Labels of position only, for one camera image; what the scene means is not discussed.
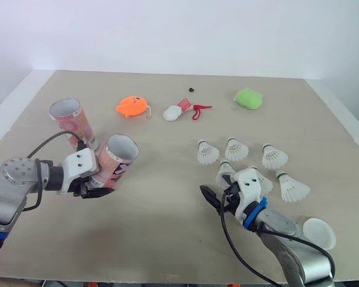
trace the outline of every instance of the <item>white shuttlecock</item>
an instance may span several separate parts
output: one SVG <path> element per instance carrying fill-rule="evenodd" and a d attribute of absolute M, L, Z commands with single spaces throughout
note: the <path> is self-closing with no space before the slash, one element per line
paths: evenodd
<path fill-rule="evenodd" d="M 198 162 L 200 164 L 211 164 L 218 160 L 218 157 L 220 157 L 220 151 L 218 148 L 208 144 L 203 139 L 198 142 L 198 147 Z"/>
<path fill-rule="evenodd" d="M 231 161 L 243 160 L 249 154 L 249 148 L 236 140 L 236 138 L 227 139 L 227 148 L 225 158 Z"/>
<path fill-rule="evenodd" d="M 250 168 L 255 169 L 259 179 L 259 184 L 261 185 L 261 197 L 265 196 L 273 189 L 273 183 L 270 179 L 264 177 L 258 170 L 256 166 L 250 166 Z"/>
<path fill-rule="evenodd" d="M 215 178 L 215 181 L 217 182 L 218 186 L 225 190 L 230 185 L 222 178 L 223 175 L 234 175 L 236 171 L 232 168 L 230 165 L 230 162 L 228 160 L 221 161 L 220 169 L 218 171 L 217 177 Z"/>
<path fill-rule="evenodd" d="M 278 178 L 281 184 L 282 199 L 286 202 L 301 200 L 310 192 L 310 188 L 307 185 L 296 181 L 281 170 L 276 172 L 276 178 Z"/>
<path fill-rule="evenodd" d="M 262 164 L 267 169 L 279 169 L 281 166 L 284 166 L 288 160 L 288 155 L 284 151 L 274 148 L 269 143 L 264 144 L 262 149 Z"/>

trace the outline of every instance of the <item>red ribbon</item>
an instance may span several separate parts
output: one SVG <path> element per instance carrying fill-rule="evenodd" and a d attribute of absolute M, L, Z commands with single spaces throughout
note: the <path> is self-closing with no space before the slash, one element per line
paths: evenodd
<path fill-rule="evenodd" d="M 193 110 L 195 110 L 196 112 L 194 113 L 192 119 L 194 121 L 198 120 L 199 117 L 201 116 L 201 109 L 211 109 L 212 106 L 200 106 L 200 105 L 194 105 L 193 106 Z"/>

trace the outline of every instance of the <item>white wall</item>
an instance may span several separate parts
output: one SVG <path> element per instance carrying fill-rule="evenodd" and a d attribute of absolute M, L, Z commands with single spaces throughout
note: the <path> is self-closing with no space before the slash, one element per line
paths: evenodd
<path fill-rule="evenodd" d="M 359 119 L 359 0 L 0 1 L 1 61 L 0 97 L 30 68 L 322 78 Z"/>

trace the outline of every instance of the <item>black cable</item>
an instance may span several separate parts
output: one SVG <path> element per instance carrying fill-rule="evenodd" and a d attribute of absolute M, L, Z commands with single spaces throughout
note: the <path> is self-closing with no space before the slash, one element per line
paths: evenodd
<path fill-rule="evenodd" d="M 220 207 L 220 214 L 221 214 L 221 223 L 222 223 L 222 228 L 223 228 L 223 232 L 225 233 L 225 236 L 226 236 L 226 239 L 231 247 L 231 249 L 233 250 L 235 256 L 238 258 L 238 260 L 252 273 L 254 273 L 256 276 L 258 276 L 259 278 L 262 278 L 263 280 L 273 284 L 274 286 L 276 287 L 282 287 L 282 285 L 274 282 L 273 280 L 271 280 L 270 278 L 266 277 L 265 275 L 259 273 L 257 270 L 255 270 L 254 268 L 252 268 L 242 257 L 241 255 L 239 254 L 238 250 L 236 249 L 232 239 L 230 238 L 230 234 L 229 232 L 227 231 L 227 227 L 226 227 L 226 222 L 225 222 L 225 216 L 224 216 L 224 205 L 225 205 L 225 201 L 226 201 L 226 196 L 227 196 L 227 193 L 226 192 L 223 192 L 223 195 L 222 195 L 222 201 L 221 201 L 221 207 Z M 300 243 L 303 243 L 305 245 L 308 245 L 314 249 L 316 249 L 317 251 L 321 252 L 324 256 L 327 257 L 327 259 L 330 261 L 330 265 L 331 265 L 331 275 L 333 276 L 333 279 L 334 279 L 334 276 L 335 276 L 335 262 L 334 262 L 334 259 L 331 257 L 331 255 L 324 249 L 320 248 L 319 246 L 309 242 L 309 241 L 306 241 L 306 240 L 303 240 L 303 239 L 300 239 L 298 237 L 294 237 L 294 236 L 290 236 L 290 235 L 287 235 L 287 234 L 283 234 L 283 233 L 279 233 L 279 232 L 276 232 L 276 231 L 270 231 L 270 230 L 251 230 L 253 232 L 257 232 L 257 233 L 267 233 L 267 234 L 272 234 L 272 235 L 275 235 L 275 236 L 280 236 L 280 237 L 283 237 L 283 238 L 286 238 L 286 239 L 290 239 L 290 240 L 294 240 L 294 241 L 297 241 L 297 242 L 300 242 Z"/>
<path fill-rule="evenodd" d="M 67 284 L 65 284 L 64 282 L 61 282 L 61 281 L 56 281 L 58 284 L 61 284 L 62 286 L 64 287 L 69 287 Z"/>
<path fill-rule="evenodd" d="M 256 276 L 258 276 L 259 278 L 262 278 L 263 280 L 269 282 L 270 284 L 276 286 L 276 287 L 282 287 L 282 285 L 276 283 L 275 281 L 271 280 L 270 278 L 267 278 L 265 275 L 259 273 L 257 270 L 255 270 L 254 268 L 252 268 L 239 254 L 238 250 L 235 248 L 235 245 L 232 241 L 232 239 L 230 238 L 230 234 L 227 231 L 227 227 L 226 227 L 226 222 L 225 222 L 225 215 L 224 215 L 224 210 L 225 210 L 225 201 L 226 201 L 226 192 L 223 192 L 222 195 L 222 202 L 221 202 L 221 207 L 220 207 L 220 213 L 221 213 L 221 223 L 222 223 L 222 228 L 223 228 L 223 232 L 225 233 L 226 239 L 231 247 L 231 249 L 233 250 L 235 256 L 238 258 L 238 260 L 252 273 L 254 273 Z"/>
<path fill-rule="evenodd" d="M 311 243 L 309 241 L 300 239 L 298 237 L 290 236 L 290 235 L 287 235 L 287 234 L 284 234 L 284 233 L 279 233 L 279 232 L 276 232 L 276 231 L 259 230 L 259 229 L 255 229 L 255 230 L 252 230 L 252 231 L 257 232 L 257 233 L 266 233 L 266 234 L 272 234 L 272 235 L 275 235 L 275 236 L 287 238 L 287 239 L 290 239 L 290 240 L 294 240 L 294 241 L 303 243 L 305 245 L 308 245 L 308 246 L 316 249 L 317 251 L 321 252 L 324 256 L 326 256 L 327 259 L 330 261 L 331 275 L 333 276 L 333 279 L 334 279 L 334 276 L 335 276 L 335 262 L 334 262 L 334 259 L 331 257 L 331 255 L 326 250 L 324 250 L 323 248 L 320 248 L 318 245 L 315 245 L 315 244 L 313 244 L 313 243 Z"/>
<path fill-rule="evenodd" d="M 42 142 L 38 147 L 36 147 L 34 149 L 34 151 L 32 151 L 28 156 L 27 158 L 31 158 L 35 155 L 36 152 L 38 152 L 42 147 L 44 147 L 44 145 L 46 145 L 47 143 L 49 143 L 52 139 L 55 139 L 56 137 L 58 136 L 61 136 L 61 135 L 65 135 L 65 134 L 70 134 L 70 135 L 73 135 L 78 141 L 80 141 L 80 137 L 78 135 L 76 135 L 75 133 L 73 132 L 69 132 L 69 131 L 62 131 L 62 132 L 59 132 L 59 133 L 56 133 L 55 135 L 47 138 L 44 142 Z"/>
<path fill-rule="evenodd" d="M 61 135 L 65 135 L 65 134 L 70 134 L 73 135 L 74 137 L 76 137 L 77 141 L 81 141 L 80 137 L 78 135 L 76 135 L 73 132 L 69 132 L 69 131 L 62 131 L 59 133 L 56 133 L 53 136 L 50 136 L 49 138 L 47 138 L 44 142 L 42 142 L 40 145 L 38 145 L 28 156 L 27 158 L 31 158 L 33 157 L 36 152 L 38 152 L 41 148 L 44 147 L 44 145 L 46 145 L 47 143 L 49 143 L 52 139 L 55 139 L 58 136 Z M 42 178 L 41 178 L 41 162 L 38 158 L 35 159 L 35 163 L 36 163 L 36 172 L 37 172 L 37 199 L 36 199 L 36 204 L 33 206 L 29 206 L 23 209 L 23 211 L 30 211 L 32 209 L 38 208 L 38 206 L 41 203 L 41 199 L 42 199 Z"/>
<path fill-rule="evenodd" d="M 35 159 L 36 162 L 36 171 L 37 171 L 37 200 L 36 204 L 33 206 L 29 206 L 23 209 L 23 211 L 29 211 L 37 208 L 41 203 L 42 198 L 42 178 L 41 178 L 41 163 L 38 158 Z"/>

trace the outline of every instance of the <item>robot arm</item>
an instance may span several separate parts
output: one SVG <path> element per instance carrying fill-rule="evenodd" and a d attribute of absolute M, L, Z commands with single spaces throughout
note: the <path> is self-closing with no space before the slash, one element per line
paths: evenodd
<path fill-rule="evenodd" d="M 67 156 L 62 166 L 30 158 L 5 161 L 0 167 L 0 248 L 21 212 L 27 210 L 24 209 L 27 194 L 41 193 L 44 189 L 73 193 L 85 199 L 104 196 L 113 189 L 90 189 L 86 185 L 89 176 L 98 171 L 95 154 L 90 148 Z"/>
<path fill-rule="evenodd" d="M 230 184 L 225 190 L 228 205 L 224 207 L 224 212 L 232 213 L 244 228 L 257 233 L 278 259 L 290 286 L 334 286 L 331 262 L 320 251 L 271 234 L 281 233 L 308 242 L 299 225 L 282 213 L 267 208 L 266 198 L 260 200 L 261 189 L 253 169 L 237 172 L 231 181 L 229 176 L 223 177 Z M 206 200 L 220 214 L 222 203 L 213 190 L 204 185 L 200 186 L 200 189 Z"/>

